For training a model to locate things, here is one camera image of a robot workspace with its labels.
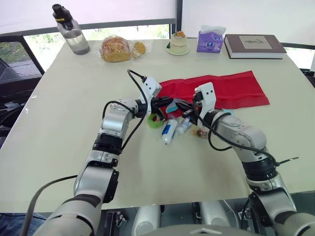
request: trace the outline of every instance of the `green object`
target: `green object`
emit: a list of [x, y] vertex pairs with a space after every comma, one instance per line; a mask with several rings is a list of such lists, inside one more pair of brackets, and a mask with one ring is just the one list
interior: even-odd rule
[[163, 121], [159, 120], [158, 116], [156, 114], [151, 114], [148, 119], [147, 123], [151, 128], [160, 128], [163, 125]]

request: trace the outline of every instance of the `red cloth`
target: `red cloth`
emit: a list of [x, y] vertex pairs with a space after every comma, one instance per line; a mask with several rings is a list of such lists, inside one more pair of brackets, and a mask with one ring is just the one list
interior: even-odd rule
[[169, 80], [160, 83], [162, 90], [158, 97], [169, 96], [192, 102], [194, 89], [199, 85], [212, 82], [215, 89], [217, 109], [237, 109], [269, 105], [252, 71], [234, 75], [205, 75], [190, 79]]

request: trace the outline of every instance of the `book cover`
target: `book cover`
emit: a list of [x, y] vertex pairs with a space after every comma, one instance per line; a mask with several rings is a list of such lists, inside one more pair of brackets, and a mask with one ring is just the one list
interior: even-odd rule
[[227, 34], [225, 38], [233, 53], [286, 53], [274, 35]]

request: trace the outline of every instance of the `plastic bag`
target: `plastic bag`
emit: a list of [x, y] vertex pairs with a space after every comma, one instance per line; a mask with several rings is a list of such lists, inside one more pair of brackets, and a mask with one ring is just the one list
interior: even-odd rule
[[138, 58], [145, 53], [149, 53], [152, 50], [152, 40], [128, 40], [129, 46], [132, 49], [131, 56]]
[[126, 61], [150, 52], [151, 45], [152, 40], [126, 40], [113, 35], [104, 39], [99, 55], [108, 62]]
[[105, 61], [119, 62], [130, 59], [130, 49], [127, 40], [118, 36], [104, 39], [100, 55]]

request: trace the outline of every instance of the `white wall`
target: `white wall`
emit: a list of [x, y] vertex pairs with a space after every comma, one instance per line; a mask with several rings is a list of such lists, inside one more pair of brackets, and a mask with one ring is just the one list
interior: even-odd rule
[[52, 5], [79, 24], [175, 18], [175, 0], [1, 0], [0, 34], [55, 27]]
[[227, 33], [274, 34], [280, 42], [315, 44], [315, 0], [183, 0], [182, 30], [197, 37], [201, 25]]

